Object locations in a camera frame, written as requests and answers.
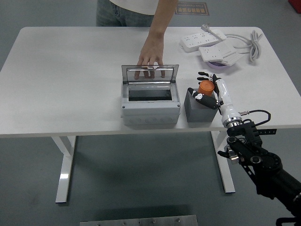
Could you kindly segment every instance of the table leg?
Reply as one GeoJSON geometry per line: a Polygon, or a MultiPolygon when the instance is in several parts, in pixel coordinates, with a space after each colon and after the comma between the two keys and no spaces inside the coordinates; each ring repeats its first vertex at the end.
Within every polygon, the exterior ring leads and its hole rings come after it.
{"type": "Polygon", "coordinates": [[[64,154],[55,202],[67,202],[76,136],[52,137],[52,139],[64,154]]]}
{"type": "Polygon", "coordinates": [[[215,148],[215,154],[220,167],[222,176],[222,183],[224,185],[225,193],[234,193],[235,188],[232,181],[228,161],[226,158],[221,157],[217,152],[223,151],[227,144],[227,132],[226,131],[211,131],[211,136],[215,148]]]}

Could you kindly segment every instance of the orange cup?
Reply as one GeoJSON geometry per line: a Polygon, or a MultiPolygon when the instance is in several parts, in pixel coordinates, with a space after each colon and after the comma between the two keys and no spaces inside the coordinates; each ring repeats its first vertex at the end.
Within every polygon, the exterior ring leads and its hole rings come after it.
{"type": "Polygon", "coordinates": [[[214,90],[214,84],[209,80],[203,80],[199,84],[198,92],[201,94],[211,96],[213,90],[214,90]]]}

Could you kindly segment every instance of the metal plate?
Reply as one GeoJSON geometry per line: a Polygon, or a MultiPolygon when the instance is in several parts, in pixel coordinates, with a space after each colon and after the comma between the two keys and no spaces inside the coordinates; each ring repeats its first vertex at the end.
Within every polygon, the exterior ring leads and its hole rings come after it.
{"type": "Polygon", "coordinates": [[[196,215],[81,222],[80,226],[198,226],[196,215]]]}

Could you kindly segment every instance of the black cable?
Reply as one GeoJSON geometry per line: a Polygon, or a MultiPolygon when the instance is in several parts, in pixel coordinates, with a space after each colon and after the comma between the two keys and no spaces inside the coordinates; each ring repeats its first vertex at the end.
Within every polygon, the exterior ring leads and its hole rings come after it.
{"type": "Polygon", "coordinates": [[[245,120],[243,120],[243,124],[244,124],[246,121],[252,122],[251,119],[245,119],[245,120]]]}
{"type": "Polygon", "coordinates": [[[250,113],[253,113],[253,112],[264,112],[264,113],[268,114],[268,119],[267,120],[259,122],[259,123],[255,124],[255,126],[260,126],[260,125],[265,124],[265,123],[267,123],[268,121],[271,120],[271,114],[268,111],[265,111],[265,110],[252,110],[252,111],[250,111],[250,113]]]}

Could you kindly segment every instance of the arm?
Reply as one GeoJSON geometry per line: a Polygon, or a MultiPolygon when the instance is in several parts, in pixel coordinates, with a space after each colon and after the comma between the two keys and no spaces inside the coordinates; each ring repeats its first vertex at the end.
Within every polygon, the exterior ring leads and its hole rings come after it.
{"type": "Polygon", "coordinates": [[[164,33],[174,15],[178,0],[159,0],[149,35],[141,49],[137,65],[163,65],[164,33]]]}

